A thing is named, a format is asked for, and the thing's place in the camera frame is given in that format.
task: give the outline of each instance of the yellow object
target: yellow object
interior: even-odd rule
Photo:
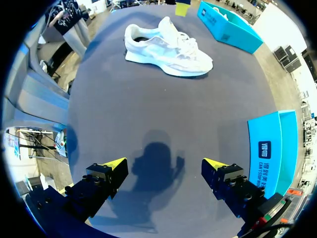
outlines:
[[[108,167],[111,167],[112,170],[114,170],[115,167],[117,167],[123,160],[126,160],[127,158],[121,158],[121,159],[117,159],[117,160],[113,160],[107,163],[104,163],[102,165],[107,165]]]
[[[175,15],[176,16],[186,16],[187,9],[190,7],[189,4],[176,2]]]
[[[211,166],[214,167],[215,170],[218,170],[218,168],[221,168],[222,166],[228,166],[224,163],[221,163],[221,162],[218,162],[218,161],[215,161],[215,160],[211,160],[211,159],[208,159],[208,158],[204,158],[204,160],[206,160]]]

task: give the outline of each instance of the sneaker sole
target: sneaker sole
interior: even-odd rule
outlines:
[[[199,76],[199,75],[203,75],[203,74],[207,73],[207,72],[183,72],[183,71],[179,71],[179,70],[176,70],[174,68],[167,66],[166,64],[164,64],[162,62],[155,60],[154,58],[141,56],[141,55],[138,55],[136,53],[132,53],[130,51],[127,51],[127,53],[125,55],[125,59],[127,61],[136,62],[136,63],[150,63],[150,64],[157,65],[165,73],[167,73],[169,75],[173,75],[173,76],[192,77],[192,76]]]

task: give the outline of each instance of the logo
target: logo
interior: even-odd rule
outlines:
[[[270,141],[259,142],[259,158],[262,158],[262,159],[271,158],[271,142]]]

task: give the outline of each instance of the leg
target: leg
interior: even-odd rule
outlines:
[[[82,38],[84,40],[84,45],[87,47],[90,44],[90,37],[87,24],[85,23],[84,19],[81,18],[76,24],[80,30]]]
[[[75,27],[70,28],[63,37],[73,51],[76,52],[80,58],[83,58],[87,48],[81,42]]]

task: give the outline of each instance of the gray table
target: gray table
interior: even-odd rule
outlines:
[[[129,176],[92,225],[123,238],[233,237],[243,225],[201,176],[203,157],[249,174],[247,120],[276,111],[256,58],[217,42],[189,9],[138,6],[103,24],[79,66],[69,104],[67,147],[74,182],[92,163],[128,158]],[[125,61],[129,24],[156,28],[170,16],[196,38],[214,68],[195,79]]]

